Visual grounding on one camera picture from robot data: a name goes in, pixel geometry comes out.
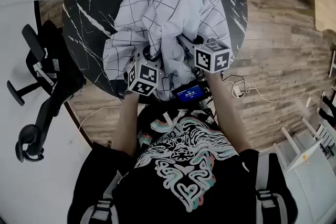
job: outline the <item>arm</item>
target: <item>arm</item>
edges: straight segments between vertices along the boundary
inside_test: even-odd
[[[219,74],[208,73],[206,76],[215,103],[220,130],[238,153],[251,148],[246,140],[243,121],[233,106],[230,93],[225,88]]]
[[[125,96],[112,142],[112,149],[123,151],[131,157],[135,157],[137,150],[138,101],[137,93],[129,93]]]

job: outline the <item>power cord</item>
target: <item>power cord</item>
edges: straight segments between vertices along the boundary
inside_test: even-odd
[[[221,73],[220,75],[221,75],[221,78],[222,78],[223,81],[227,80],[227,79],[230,78],[230,77],[240,77],[240,78],[241,78],[241,80],[238,80],[238,81],[236,81],[236,82],[233,82],[233,81],[230,81],[230,80],[224,82],[224,84],[232,83],[233,86],[232,86],[231,94],[232,94],[232,96],[233,96],[234,98],[237,98],[237,99],[243,98],[243,97],[244,97],[247,93],[249,93],[251,90],[256,90],[256,91],[258,92],[258,94],[260,95],[260,97],[261,97],[263,100],[265,100],[266,102],[269,102],[269,103],[289,102],[289,101],[292,101],[292,100],[301,98],[301,97],[304,96],[305,94],[309,94],[309,97],[310,97],[310,92],[305,92],[305,93],[303,93],[302,95],[300,95],[299,97],[295,97],[295,98],[292,98],[292,99],[270,101],[270,100],[267,100],[266,98],[264,98],[264,97],[261,95],[261,93],[259,92],[259,90],[258,90],[257,88],[255,88],[255,87],[251,87],[250,84],[249,84],[247,81],[245,81],[245,79],[244,79],[243,76],[240,76],[240,75],[230,75],[230,76],[226,77],[225,79],[223,79],[223,73]],[[244,83],[244,91],[243,91],[239,96],[237,96],[237,95],[235,94],[234,87],[237,86],[237,85],[238,85],[239,83],[241,83],[241,82]],[[213,99],[211,98],[206,104],[207,104],[207,105],[210,104],[209,107],[211,107],[211,105],[213,104]],[[100,111],[100,110],[102,110],[102,109],[115,109],[115,108],[122,108],[122,106],[119,106],[119,105],[116,105],[116,106],[103,106],[102,108],[93,111],[92,113],[90,113],[89,115],[87,115],[87,116],[85,117],[85,119],[84,119],[84,120],[81,122],[81,124],[79,125],[79,128],[78,128],[78,129],[80,129],[80,128],[82,127],[84,121],[85,121],[88,117],[92,116],[92,115],[95,114],[96,112],[98,112],[98,111]]]
[[[225,79],[223,79],[223,81],[227,80],[227,79],[230,78],[230,77],[240,77],[240,78],[242,78],[241,80],[238,80],[238,81],[236,81],[236,82],[233,82],[233,81],[230,81],[230,80],[224,82],[224,84],[226,84],[226,83],[232,83],[232,84],[233,84],[231,94],[232,94],[232,96],[233,96],[234,98],[237,98],[237,99],[243,98],[243,97],[246,95],[246,93],[249,93],[251,90],[256,90],[256,91],[258,92],[258,94],[260,95],[260,97],[261,97],[263,100],[265,100],[266,102],[268,102],[268,103],[289,102],[289,101],[293,101],[293,100],[295,100],[295,99],[301,98],[301,97],[304,96],[305,94],[309,94],[309,97],[310,97],[310,92],[305,92],[305,93],[303,93],[302,95],[300,95],[300,96],[298,96],[298,97],[295,97],[295,98],[292,98],[292,99],[270,101],[270,100],[267,100],[266,98],[264,98],[264,97],[261,95],[261,93],[259,92],[259,90],[258,90],[257,88],[255,88],[255,87],[251,87],[250,84],[249,84],[247,81],[245,81],[245,79],[244,79],[243,76],[240,76],[240,75],[230,75],[230,76],[226,77]],[[241,83],[241,82],[244,83],[244,91],[243,91],[239,96],[237,96],[237,95],[235,94],[234,87],[237,86],[237,85],[238,85],[239,83]]]
[[[98,111],[100,111],[100,110],[102,110],[102,109],[117,109],[117,108],[120,109],[120,108],[122,108],[122,106],[119,106],[119,105],[115,105],[115,106],[103,106],[102,108],[93,111],[92,113],[90,113],[89,115],[87,115],[87,116],[85,117],[85,119],[84,119],[84,120],[81,122],[81,124],[79,125],[78,129],[80,129],[80,128],[82,127],[84,121],[85,121],[88,117],[92,116],[92,115],[95,114],[96,112],[98,112]]]

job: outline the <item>white cable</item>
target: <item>white cable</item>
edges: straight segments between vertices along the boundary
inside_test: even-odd
[[[120,108],[122,108],[122,106],[118,106],[118,105],[117,105],[117,106],[103,106],[102,108],[93,111],[92,113],[90,113],[89,115],[87,115],[87,116],[85,117],[85,119],[84,119],[84,120],[82,121],[82,123],[79,125],[79,128],[78,128],[78,129],[80,129],[80,128],[82,127],[84,121],[85,121],[89,116],[95,114],[96,112],[98,112],[98,111],[100,111],[100,110],[102,110],[102,109],[116,109],[116,108],[119,108],[119,109],[120,109]]]
[[[228,80],[228,81],[224,82],[224,84],[226,84],[226,83],[228,83],[228,82],[230,82],[230,83],[233,84],[231,94],[232,94],[232,96],[233,96],[234,98],[237,98],[237,99],[243,98],[243,97],[245,96],[245,94],[246,94],[246,93],[249,93],[251,90],[256,90],[256,91],[259,93],[260,97],[261,97],[263,100],[265,100],[266,102],[269,102],[269,103],[289,102],[289,101],[292,101],[292,100],[301,98],[302,96],[304,96],[304,95],[307,94],[307,93],[309,94],[309,97],[310,97],[310,92],[305,92],[305,93],[303,93],[302,95],[300,95],[300,96],[298,96],[298,97],[295,97],[295,98],[292,98],[292,99],[269,101],[269,100],[265,99],[265,98],[261,95],[261,93],[259,92],[259,90],[258,90],[257,88],[254,88],[254,87],[251,88],[250,84],[249,84],[247,81],[245,81],[245,80],[238,80],[237,82],[233,82],[233,81]],[[248,88],[243,92],[243,94],[242,94],[241,96],[237,96],[237,95],[234,94],[234,87],[235,87],[238,83],[240,83],[240,82],[244,82],[244,83],[246,83],[246,84],[248,85]]]

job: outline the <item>cable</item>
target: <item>cable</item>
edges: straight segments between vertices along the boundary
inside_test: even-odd
[[[225,80],[227,80],[230,77],[240,77],[240,78],[242,78],[242,80],[244,82],[244,91],[243,92],[246,92],[246,82],[245,82],[245,79],[244,79],[243,76],[241,76],[241,75],[230,75],[230,76],[226,77],[225,79],[223,79],[223,73],[221,74],[222,81],[225,81]]]
[[[120,109],[120,108],[122,108],[122,106],[119,106],[119,105],[115,105],[115,106],[103,106],[102,108],[93,111],[92,113],[90,113],[89,115],[87,115],[87,116],[85,117],[85,119],[84,119],[84,120],[82,121],[82,123],[79,125],[78,129],[80,129],[80,128],[82,127],[84,121],[85,121],[88,117],[92,116],[92,115],[95,114],[96,112],[98,112],[98,111],[100,111],[100,110],[102,110],[102,109],[117,109],[117,108]]]
[[[269,103],[289,102],[289,101],[292,101],[292,100],[301,98],[301,97],[304,96],[305,94],[309,94],[309,97],[310,97],[310,92],[305,92],[305,93],[303,93],[302,95],[300,95],[300,96],[298,96],[298,97],[295,97],[295,98],[292,98],[292,99],[270,101],[270,100],[267,100],[266,98],[264,98],[264,97],[261,95],[261,93],[259,92],[259,90],[258,90],[257,88],[255,88],[255,87],[251,87],[250,84],[249,84],[247,81],[245,81],[245,79],[238,80],[237,82],[233,82],[233,81],[228,80],[228,81],[224,82],[224,84],[229,83],[229,82],[233,84],[231,94],[232,94],[232,96],[233,96],[234,98],[237,98],[237,99],[243,98],[243,97],[245,96],[245,94],[246,94],[246,93],[249,93],[251,90],[256,90],[256,91],[259,93],[260,97],[261,97],[263,100],[265,100],[266,102],[269,102]],[[247,88],[247,89],[245,88],[245,89],[244,89],[244,92],[243,92],[240,96],[237,96],[237,95],[234,94],[234,87],[235,87],[237,84],[239,84],[240,82],[244,82],[244,88],[245,88],[245,85],[247,84],[247,85],[248,85],[248,88]]]

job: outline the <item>person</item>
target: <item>person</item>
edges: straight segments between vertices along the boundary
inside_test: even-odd
[[[326,111],[324,111],[322,108],[320,108],[319,106],[317,107],[316,111],[317,113],[326,121],[328,121],[328,123],[334,128],[336,129],[336,108],[334,107],[334,105],[332,104],[332,102],[328,99],[328,97],[326,97],[325,95],[325,91],[322,92],[322,96],[321,96],[321,100],[330,108],[331,113],[333,116],[328,115],[326,113]]]
[[[94,144],[83,164],[68,223],[256,222],[259,153],[220,76],[206,76],[218,124],[202,110],[171,108],[162,116],[150,105],[140,120],[139,95],[124,97],[112,149]],[[297,207],[276,155],[268,176],[294,223]]]

